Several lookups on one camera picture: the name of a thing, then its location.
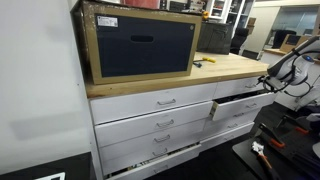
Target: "wooden countertop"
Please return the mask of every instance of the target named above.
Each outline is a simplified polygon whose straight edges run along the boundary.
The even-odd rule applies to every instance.
[[[101,96],[115,96],[133,94],[168,88],[176,88],[197,84],[205,84],[246,77],[261,76],[267,73],[268,64],[251,60],[235,54],[218,55],[209,53],[196,53],[195,60],[202,57],[215,59],[216,63],[202,61],[202,67],[193,65],[190,76],[94,85],[86,82],[88,98]]]
[[[279,55],[279,56],[284,56],[287,54],[286,52],[280,51],[280,49],[264,49],[263,51],[271,54]],[[315,64],[320,65],[320,61],[315,60]]]

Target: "shelf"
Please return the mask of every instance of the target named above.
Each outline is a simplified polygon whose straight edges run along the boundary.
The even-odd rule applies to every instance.
[[[212,19],[222,19],[222,17],[220,17],[220,16],[209,16],[209,18],[212,18]]]
[[[219,8],[212,8],[212,9],[222,11],[222,9],[219,9]]]

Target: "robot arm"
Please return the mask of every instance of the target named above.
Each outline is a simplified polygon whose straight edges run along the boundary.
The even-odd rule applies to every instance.
[[[265,89],[270,92],[282,91],[288,85],[302,84],[308,79],[308,69],[315,62],[311,56],[318,54],[320,54],[320,36],[314,36],[270,65],[267,70],[269,75],[260,77],[259,82],[263,82]]]

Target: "wire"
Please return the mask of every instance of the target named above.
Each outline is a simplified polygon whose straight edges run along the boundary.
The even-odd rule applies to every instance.
[[[302,95],[299,95],[299,96],[292,95],[292,94],[290,94],[288,91],[284,91],[284,93],[286,93],[286,94],[288,94],[289,96],[292,96],[292,97],[303,97],[303,96],[307,95],[307,94],[311,91],[311,89],[313,88],[313,86],[311,86],[307,81],[305,81],[305,82],[303,82],[303,83],[306,83],[306,84],[309,86],[309,89],[308,89],[308,91],[307,91],[306,93],[304,93],[304,94],[302,94]]]

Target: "black storage bin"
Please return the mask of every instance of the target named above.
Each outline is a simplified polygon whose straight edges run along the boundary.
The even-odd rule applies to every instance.
[[[229,54],[232,30],[231,24],[202,22],[197,51]]]

